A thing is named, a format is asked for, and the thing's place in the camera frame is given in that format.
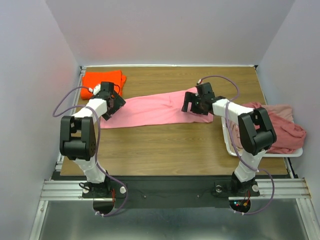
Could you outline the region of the pink t shirt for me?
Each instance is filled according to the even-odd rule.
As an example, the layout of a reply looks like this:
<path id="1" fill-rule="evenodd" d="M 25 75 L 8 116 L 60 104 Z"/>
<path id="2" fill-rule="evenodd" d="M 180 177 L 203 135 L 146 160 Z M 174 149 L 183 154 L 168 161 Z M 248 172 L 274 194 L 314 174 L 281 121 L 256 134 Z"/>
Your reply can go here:
<path id="1" fill-rule="evenodd" d="M 214 116 L 200 115 L 182 111 L 185 93 L 195 93 L 195 87 L 168 93 L 132 97 L 126 99 L 122 106 L 110 119 L 100 119 L 102 129 L 131 128 L 140 126 L 211 123 Z"/>

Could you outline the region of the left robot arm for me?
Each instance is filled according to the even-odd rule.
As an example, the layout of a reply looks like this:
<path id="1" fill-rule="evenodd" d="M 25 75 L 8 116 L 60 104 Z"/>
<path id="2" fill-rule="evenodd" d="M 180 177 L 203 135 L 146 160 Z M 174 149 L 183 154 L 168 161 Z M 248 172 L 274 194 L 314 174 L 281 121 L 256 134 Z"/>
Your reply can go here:
<path id="1" fill-rule="evenodd" d="M 108 172 L 98 162 L 95 125 L 100 118 L 108 121 L 126 101 L 115 90 L 115 84 L 102 81 L 94 88 L 82 86 L 92 93 L 86 105 L 73 115 L 60 120 L 60 154 L 74 161 L 83 171 L 86 182 L 79 184 L 83 198 L 106 198 L 112 194 Z"/>

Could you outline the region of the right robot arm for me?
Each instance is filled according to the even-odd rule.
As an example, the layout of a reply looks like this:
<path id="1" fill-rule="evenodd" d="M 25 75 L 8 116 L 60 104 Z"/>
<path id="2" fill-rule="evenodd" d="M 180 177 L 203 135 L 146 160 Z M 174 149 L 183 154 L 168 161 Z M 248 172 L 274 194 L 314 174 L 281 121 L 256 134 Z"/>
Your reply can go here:
<path id="1" fill-rule="evenodd" d="M 230 189 L 235 195 L 242 195 L 252 189 L 261 159 L 277 140 L 267 110 L 263 107 L 250 108 L 231 102 L 223 96 L 215 96 L 210 83 L 199 83 L 196 93 L 187 91 L 184 95 L 182 112 L 219 116 L 238 126 L 242 154 L 239 164 L 231 175 Z"/>

